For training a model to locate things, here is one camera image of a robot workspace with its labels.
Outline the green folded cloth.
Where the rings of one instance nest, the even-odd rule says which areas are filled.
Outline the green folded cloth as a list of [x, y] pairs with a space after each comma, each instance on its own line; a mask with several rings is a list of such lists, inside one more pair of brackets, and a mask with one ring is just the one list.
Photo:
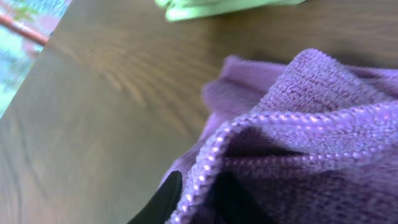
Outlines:
[[261, 6], [297, 5], [305, 0], [155, 0], [170, 22], [217, 16]]

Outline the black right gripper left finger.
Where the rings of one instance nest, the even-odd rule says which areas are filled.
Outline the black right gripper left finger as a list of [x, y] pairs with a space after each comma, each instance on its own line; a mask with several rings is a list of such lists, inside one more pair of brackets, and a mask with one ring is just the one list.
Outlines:
[[171, 172], [144, 208], [127, 224], [164, 224], [177, 207], [182, 191], [182, 174]]

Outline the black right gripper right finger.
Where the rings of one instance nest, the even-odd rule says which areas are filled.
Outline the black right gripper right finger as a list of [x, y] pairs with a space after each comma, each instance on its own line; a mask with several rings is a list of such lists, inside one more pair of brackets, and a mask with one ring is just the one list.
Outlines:
[[230, 172], [222, 172], [216, 177], [206, 202], [227, 224], [274, 224]]

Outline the purple microfiber cloth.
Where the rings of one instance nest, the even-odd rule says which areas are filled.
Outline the purple microfiber cloth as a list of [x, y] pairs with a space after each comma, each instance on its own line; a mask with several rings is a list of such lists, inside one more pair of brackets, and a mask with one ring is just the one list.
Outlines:
[[223, 171], [277, 223], [397, 222], [397, 70], [316, 49], [287, 65], [229, 56], [203, 97], [169, 223], [220, 223], [205, 201]]

